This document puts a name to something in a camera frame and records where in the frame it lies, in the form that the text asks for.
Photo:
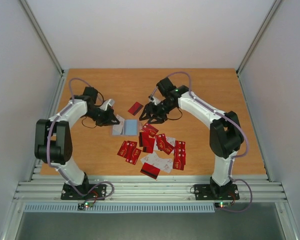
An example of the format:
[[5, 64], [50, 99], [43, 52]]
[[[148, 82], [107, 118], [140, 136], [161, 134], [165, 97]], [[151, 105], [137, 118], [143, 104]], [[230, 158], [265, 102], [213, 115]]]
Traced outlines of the pink leather card holder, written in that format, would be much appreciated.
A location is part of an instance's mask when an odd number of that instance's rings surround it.
[[127, 119], [124, 123], [124, 130], [122, 135], [113, 136], [137, 136], [139, 134], [139, 122], [136, 119]]

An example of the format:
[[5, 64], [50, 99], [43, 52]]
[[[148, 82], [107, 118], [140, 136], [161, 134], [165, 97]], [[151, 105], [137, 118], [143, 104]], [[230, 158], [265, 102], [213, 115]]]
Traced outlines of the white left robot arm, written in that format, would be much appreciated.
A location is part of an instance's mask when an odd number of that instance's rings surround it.
[[74, 160], [71, 128], [82, 117], [92, 119], [97, 127], [120, 124], [114, 114], [115, 101], [110, 98], [97, 105], [98, 95], [97, 89], [87, 86], [83, 94], [72, 95], [68, 104], [56, 115], [39, 119], [35, 126], [35, 157], [59, 172], [79, 199], [86, 199], [92, 188], [87, 174]]

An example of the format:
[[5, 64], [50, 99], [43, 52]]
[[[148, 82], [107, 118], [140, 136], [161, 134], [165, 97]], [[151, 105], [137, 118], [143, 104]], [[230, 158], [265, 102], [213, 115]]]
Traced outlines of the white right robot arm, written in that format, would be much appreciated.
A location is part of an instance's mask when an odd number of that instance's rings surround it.
[[224, 112], [206, 103], [187, 86], [176, 87], [169, 78], [160, 80], [156, 85], [163, 96], [159, 100], [153, 95], [139, 117], [149, 124], [162, 124], [175, 108], [184, 110], [200, 120], [209, 129], [209, 146], [215, 155], [214, 172], [210, 177], [209, 188], [214, 199], [224, 197], [233, 183], [232, 167], [234, 160], [245, 140], [237, 114]]

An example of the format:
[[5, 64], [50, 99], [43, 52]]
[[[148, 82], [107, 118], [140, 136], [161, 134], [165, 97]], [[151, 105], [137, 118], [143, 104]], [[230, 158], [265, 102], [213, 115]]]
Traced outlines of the red VIP card top pile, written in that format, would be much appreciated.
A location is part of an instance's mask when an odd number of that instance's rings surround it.
[[154, 138], [155, 135], [159, 132], [157, 128], [147, 122], [143, 125], [141, 130], [145, 133], [148, 133], [148, 135], [152, 138]]

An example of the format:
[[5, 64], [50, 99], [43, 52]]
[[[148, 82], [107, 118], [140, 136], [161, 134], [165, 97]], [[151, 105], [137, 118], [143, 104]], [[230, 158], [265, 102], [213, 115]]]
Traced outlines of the dark red card top centre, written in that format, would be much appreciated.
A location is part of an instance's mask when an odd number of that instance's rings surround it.
[[144, 106], [139, 103], [139, 102], [135, 102], [128, 110], [128, 112], [130, 114], [132, 114], [133, 116], [135, 116]]

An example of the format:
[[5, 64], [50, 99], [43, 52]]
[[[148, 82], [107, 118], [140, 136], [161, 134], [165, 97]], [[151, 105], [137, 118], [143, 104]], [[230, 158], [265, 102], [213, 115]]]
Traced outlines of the dark red magstripe card centre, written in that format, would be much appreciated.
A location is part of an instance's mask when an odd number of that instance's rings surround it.
[[147, 132], [140, 132], [138, 139], [142, 152], [152, 154], [154, 151], [155, 139]]

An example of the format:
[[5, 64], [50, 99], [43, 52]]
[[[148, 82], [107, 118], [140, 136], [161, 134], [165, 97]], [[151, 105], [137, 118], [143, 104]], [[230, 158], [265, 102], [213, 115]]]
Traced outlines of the red VIP card centre right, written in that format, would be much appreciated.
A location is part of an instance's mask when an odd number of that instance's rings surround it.
[[175, 148], [172, 144], [170, 144], [167, 141], [166, 135], [164, 133], [157, 134], [155, 136], [155, 141], [156, 141], [157, 148], [160, 151], [166, 153], [167, 155], [170, 155]]

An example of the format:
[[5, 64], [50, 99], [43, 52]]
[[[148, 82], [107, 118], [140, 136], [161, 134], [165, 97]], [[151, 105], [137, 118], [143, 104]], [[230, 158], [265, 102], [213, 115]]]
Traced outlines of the red VIP card left pile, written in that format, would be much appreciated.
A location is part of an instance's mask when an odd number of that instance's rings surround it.
[[117, 152], [117, 155], [123, 158], [128, 158], [129, 156], [132, 155], [136, 147], [137, 147], [137, 142], [124, 140]]

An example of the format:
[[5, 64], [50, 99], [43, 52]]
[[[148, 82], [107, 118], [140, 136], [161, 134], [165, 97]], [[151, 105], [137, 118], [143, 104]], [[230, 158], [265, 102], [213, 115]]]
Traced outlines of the red VIP card under pile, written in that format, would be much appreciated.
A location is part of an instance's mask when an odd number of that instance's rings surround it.
[[127, 154], [125, 161], [129, 164], [136, 165], [142, 150], [139, 148], [131, 148]]

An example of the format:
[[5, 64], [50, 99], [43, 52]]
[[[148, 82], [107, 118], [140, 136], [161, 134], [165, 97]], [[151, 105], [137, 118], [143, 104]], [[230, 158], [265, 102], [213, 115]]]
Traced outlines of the white card centre pile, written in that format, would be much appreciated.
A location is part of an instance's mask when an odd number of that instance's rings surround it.
[[157, 168], [161, 162], [160, 159], [161, 158], [157, 155], [157, 153], [153, 152], [153, 153], [150, 153], [150, 154], [146, 155], [145, 157], [141, 158], [140, 161], [143, 164], [147, 163], [147, 164]]

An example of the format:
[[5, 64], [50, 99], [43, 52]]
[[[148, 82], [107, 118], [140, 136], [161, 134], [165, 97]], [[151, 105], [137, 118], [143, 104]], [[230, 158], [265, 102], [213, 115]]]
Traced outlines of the red card stack right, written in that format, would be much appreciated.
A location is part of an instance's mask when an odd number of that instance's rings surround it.
[[172, 168], [183, 171], [186, 165], [186, 143], [176, 140], [174, 144]]

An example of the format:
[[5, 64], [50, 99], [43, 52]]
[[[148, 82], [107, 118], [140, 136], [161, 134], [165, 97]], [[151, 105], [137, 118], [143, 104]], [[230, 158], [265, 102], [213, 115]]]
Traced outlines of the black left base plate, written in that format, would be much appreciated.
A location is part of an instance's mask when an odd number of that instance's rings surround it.
[[64, 184], [61, 191], [60, 199], [64, 201], [70, 201], [70, 200], [83, 201], [88, 199], [104, 197], [106, 193], [107, 193], [107, 186], [105, 184], [101, 184], [97, 186], [90, 193], [86, 193], [85, 196], [81, 196], [80, 194], [78, 194], [72, 186], [68, 184]]

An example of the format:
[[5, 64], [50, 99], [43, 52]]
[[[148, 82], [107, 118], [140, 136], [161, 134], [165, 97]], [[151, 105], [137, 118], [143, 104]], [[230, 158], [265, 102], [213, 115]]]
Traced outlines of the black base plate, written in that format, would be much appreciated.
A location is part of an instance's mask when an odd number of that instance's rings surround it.
[[64, 184], [61, 191], [60, 199], [64, 201], [70, 201], [70, 200], [83, 201], [88, 199], [104, 197], [106, 193], [107, 193], [107, 186], [105, 184], [101, 184], [97, 186], [90, 193], [86, 193], [85, 196], [81, 196], [80, 194], [78, 194], [72, 186], [68, 184]]
[[213, 194], [209, 184], [195, 184], [193, 185], [193, 194], [195, 195], [195, 199], [197, 201], [230, 201], [240, 199], [238, 186], [236, 184], [229, 186], [227, 190], [219, 196], [215, 196]]

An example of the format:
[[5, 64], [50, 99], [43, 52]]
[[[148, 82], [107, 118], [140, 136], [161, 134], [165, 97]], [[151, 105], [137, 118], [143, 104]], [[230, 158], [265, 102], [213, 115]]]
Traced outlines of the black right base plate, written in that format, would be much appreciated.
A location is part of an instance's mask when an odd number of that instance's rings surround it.
[[240, 199], [238, 186], [236, 184], [229, 186], [227, 190], [219, 196], [215, 196], [213, 194], [209, 184], [195, 184], [193, 185], [193, 194], [195, 195], [195, 199], [197, 201], [230, 201]]

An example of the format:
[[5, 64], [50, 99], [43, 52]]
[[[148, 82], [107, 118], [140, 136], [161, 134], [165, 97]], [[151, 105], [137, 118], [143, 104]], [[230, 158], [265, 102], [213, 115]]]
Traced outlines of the aluminium front rail frame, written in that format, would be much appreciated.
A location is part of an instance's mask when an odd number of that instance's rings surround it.
[[[250, 200], [252, 190], [253, 202], [276, 203], [287, 202], [287, 196], [280, 182], [271, 182], [266, 175], [243, 175], [237, 182], [239, 203]], [[110, 175], [89, 177], [92, 184], [109, 181], [114, 185], [114, 193], [106, 199], [108, 203], [169, 203], [194, 202], [192, 186], [207, 184], [207, 175], [159, 175], [152, 179], [146, 175]], [[19, 202], [59, 202], [64, 181], [57, 175], [34, 174], [30, 181], [17, 184], [13, 200]]]

